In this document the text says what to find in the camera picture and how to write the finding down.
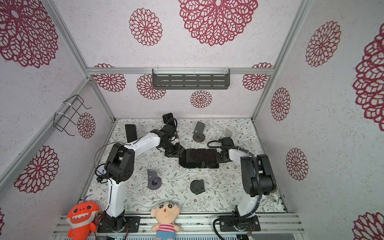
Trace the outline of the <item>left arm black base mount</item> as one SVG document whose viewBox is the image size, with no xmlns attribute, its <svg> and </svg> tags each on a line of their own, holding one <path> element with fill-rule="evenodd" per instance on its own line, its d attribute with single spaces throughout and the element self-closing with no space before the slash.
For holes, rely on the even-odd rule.
<svg viewBox="0 0 384 240">
<path fill-rule="evenodd" d="M 98 233 L 137 233 L 141 218 L 139 216 L 102 216 L 97 232 Z"/>
</svg>

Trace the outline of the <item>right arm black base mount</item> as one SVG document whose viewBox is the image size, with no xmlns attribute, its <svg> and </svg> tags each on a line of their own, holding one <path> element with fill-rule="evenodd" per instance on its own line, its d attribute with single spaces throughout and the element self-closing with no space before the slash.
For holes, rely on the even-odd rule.
<svg viewBox="0 0 384 240">
<path fill-rule="evenodd" d="M 261 225 L 256 215 L 248 218 L 236 219 L 235 217 L 219 217 L 221 232 L 259 232 Z"/>
</svg>

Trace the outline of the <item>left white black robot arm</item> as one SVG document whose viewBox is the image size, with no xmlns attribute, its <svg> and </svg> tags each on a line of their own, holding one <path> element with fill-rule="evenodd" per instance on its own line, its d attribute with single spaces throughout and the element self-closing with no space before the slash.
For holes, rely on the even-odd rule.
<svg viewBox="0 0 384 240">
<path fill-rule="evenodd" d="M 153 148 L 164 149 L 167 158 L 182 157 L 185 149 L 180 143 L 172 143 L 173 139 L 177 138 L 177 125 L 177 120 L 170 118 L 160 130 L 152 130 L 128 144 L 113 145 L 105 163 L 105 177 L 109 184 L 107 216 L 117 218 L 125 211 L 123 195 L 126 191 L 126 181 L 134 172 L 136 157 Z"/>
</svg>

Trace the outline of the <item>black phone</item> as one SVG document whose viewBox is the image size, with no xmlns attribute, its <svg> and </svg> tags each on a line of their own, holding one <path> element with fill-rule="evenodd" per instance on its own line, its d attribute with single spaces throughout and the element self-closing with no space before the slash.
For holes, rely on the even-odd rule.
<svg viewBox="0 0 384 240">
<path fill-rule="evenodd" d="M 164 122 L 165 124 L 167 124 L 168 120 L 169 120 L 169 119 L 172 119 L 173 117 L 174 117 L 174 116 L 173 116 L 172 113 L 164 114 L 164 115 L 162 116 L 162 118 L 163 118 L 163 122 Z"/>
<path fill-rule="evenodd" d="M 125 125 L 127 143 L 134 142 L 138 139 L 137 127 L 134 124 Z"/>
<path fill-rule="evenodd" d="M 207 150 L 207 161 L 206 166 L 209 169 L 218 169 L 219 164 L 217 163 L 217 150 L 216 149 L 208 149 Z"/>
<path fill-rule="evenodd" d="M 186 150 L 183 150 L 179 157 L 179 165 L 183 168 L 186 168 Z"/>
<path fill-rule="evenodd" d="M 207 161 L 207 150 L 206 149 L 197 149 L 195 155 L 195 161 L 199 169 L 205 168 Z"/>
<path fill-rule="evenodd" d="M 186 168 L 195 169 L 197 167 L 197 149 L 186 149 Z"/>
</svg>

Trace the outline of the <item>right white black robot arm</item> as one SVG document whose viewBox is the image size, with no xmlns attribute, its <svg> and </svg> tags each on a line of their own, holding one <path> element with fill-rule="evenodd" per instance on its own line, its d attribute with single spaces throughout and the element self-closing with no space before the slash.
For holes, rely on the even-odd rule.
<svg viewBox="0 0 384 240">
<path fill-rule="evenodd" d="M 263 196 L 269 195 L 277 187 L 269 158 L 265 154 L 255 155 L 249 150 L 235 146 L 229 137 L 217 142 L 223 158 L 240 165 L 246 195 L 236 206 L 235 212 L 238 217 L 247 218 L 257 211 Z"/>
</svg>

